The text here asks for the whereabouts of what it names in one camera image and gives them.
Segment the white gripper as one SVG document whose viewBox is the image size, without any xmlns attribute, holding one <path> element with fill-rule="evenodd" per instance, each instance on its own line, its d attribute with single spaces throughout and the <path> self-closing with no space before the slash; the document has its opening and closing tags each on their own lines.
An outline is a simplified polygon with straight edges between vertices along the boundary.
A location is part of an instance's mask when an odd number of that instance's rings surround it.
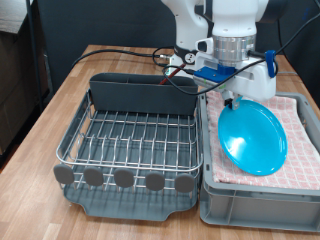
<svg viewBox="0 0 320 240">
<path fill-rule="evenodd" d="M 225 64 L 212 56 L 198 54 L 194 81 L 209 91 L 220 92 L 226 99 L 225 106 L 237 110 L 243 96 L 259 102 L 272 98 L 276 92 L 276 74 L 273 54 L 267 59 L 249 57 L 245 61 Z"/>
</svg>

